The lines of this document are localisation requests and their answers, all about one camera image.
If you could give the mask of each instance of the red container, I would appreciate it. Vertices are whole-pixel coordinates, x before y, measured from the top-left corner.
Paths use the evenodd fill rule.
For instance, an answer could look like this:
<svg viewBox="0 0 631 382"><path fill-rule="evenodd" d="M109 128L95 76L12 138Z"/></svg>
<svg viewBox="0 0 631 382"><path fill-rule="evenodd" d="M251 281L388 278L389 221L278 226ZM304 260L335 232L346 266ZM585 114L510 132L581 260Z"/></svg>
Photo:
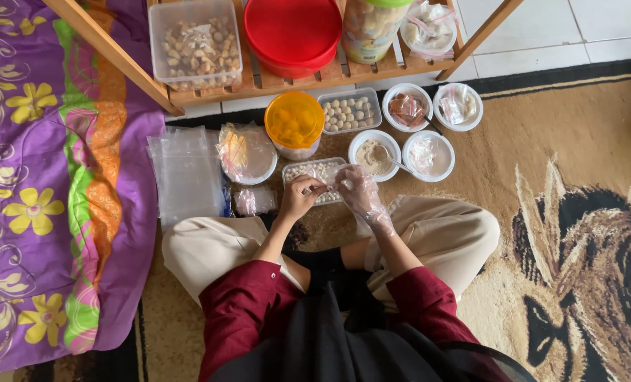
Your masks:
<svg viewBox="0 0 631 382"><path fill-rule="evenodd" d="M341 37L341 13L334 0L249 0L245 36L270 73L303 78L328 65Z"/></svg>

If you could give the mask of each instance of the white tile floor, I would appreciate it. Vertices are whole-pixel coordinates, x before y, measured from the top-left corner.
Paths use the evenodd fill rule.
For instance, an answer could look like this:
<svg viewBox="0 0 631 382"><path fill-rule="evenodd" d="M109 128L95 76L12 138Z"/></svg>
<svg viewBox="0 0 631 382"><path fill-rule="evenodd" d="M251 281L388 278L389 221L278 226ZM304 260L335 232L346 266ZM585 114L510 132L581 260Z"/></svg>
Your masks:
<svg viewBox="0 0 631 382"><path fill-rule="evenodd" d="M464 40L502 0L455 0ZM449 78L451 82L631 58L631 0L524 0ZM388 89L396 83L436 83L438 73L363 82ZM191 116L265 108L273 97L233 100L196 108Z"/></svg>

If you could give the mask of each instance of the beige pants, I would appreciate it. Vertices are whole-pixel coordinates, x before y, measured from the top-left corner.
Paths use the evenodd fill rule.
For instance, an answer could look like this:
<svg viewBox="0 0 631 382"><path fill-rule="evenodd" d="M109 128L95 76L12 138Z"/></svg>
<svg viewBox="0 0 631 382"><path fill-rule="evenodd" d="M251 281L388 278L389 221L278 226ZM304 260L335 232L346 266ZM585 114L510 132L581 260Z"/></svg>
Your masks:
<svg viewBox="0 0 631 382"><path fill-rule="evenodd" d="M498 245L497 219L473 204L400 195L389 213L408 248L456 296L461 296ZM267 234L259 218L192 218L167 231L162 253L166 267L199 304L201 291L230 269L251 260ZM302 289L282 256L278 264L282 265L280 272ZM396 304L386 288L391 274L374 239L368 246L365 268L374 272L368 280L372 294L389 311L395 311Z"/></svg>

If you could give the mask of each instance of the patterned rug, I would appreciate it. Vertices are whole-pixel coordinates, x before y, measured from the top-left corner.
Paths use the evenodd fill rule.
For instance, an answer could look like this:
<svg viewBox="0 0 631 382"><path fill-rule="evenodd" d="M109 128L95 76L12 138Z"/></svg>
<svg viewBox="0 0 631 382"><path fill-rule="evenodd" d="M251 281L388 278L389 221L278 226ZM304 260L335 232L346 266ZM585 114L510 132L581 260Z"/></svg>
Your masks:
<svg viewBox="0 0 631 382"><path fill-rule="evenodd" d="M631 60L469 84L483 96L485 115L470 132L445 131L457 154L452 174L426 184L399 172L380 184L382 200L458 198L498 217L500 246L458 310L484 345L540 381L631 381ZM262 115L179 124L217 128ZM380 129L400 145L407 138ZM353 135L324 137L314 159L346 158ZM269 180L276 190L285 164ZM293 239L302 250L355 236L341 203L314 208L300 222ZM204 352L202 312L162 265L157 245L133 335L115 351L127 370L120 381L194 381ZM106 367L97 360L84 370ZM94 380L72 364L45 367L57 381Z"/></svg>

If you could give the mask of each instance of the hand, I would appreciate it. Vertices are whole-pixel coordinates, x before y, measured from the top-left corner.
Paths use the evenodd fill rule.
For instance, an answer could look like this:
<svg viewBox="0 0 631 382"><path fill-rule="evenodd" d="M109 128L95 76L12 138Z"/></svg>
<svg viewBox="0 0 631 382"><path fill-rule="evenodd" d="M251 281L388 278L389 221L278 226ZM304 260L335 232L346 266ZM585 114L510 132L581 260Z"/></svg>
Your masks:
<svg viewBox="0 0 631 382"><path fill-rule="evenodd" d="M377 194L379 187L367 170L356 164L344 166L335 175L334 185L344 203L370 226L375 235L393 236L396 233Z"/></svg>
<svg viewBox="0 0 631 382"><path fill-rule="evenodd" d="M311 190L311 193L304 195L305 190ZM308 175L299 175L285 185L279 217L294 224L311 209L317 197L325 192L327 185L323 182Z"/></svg>

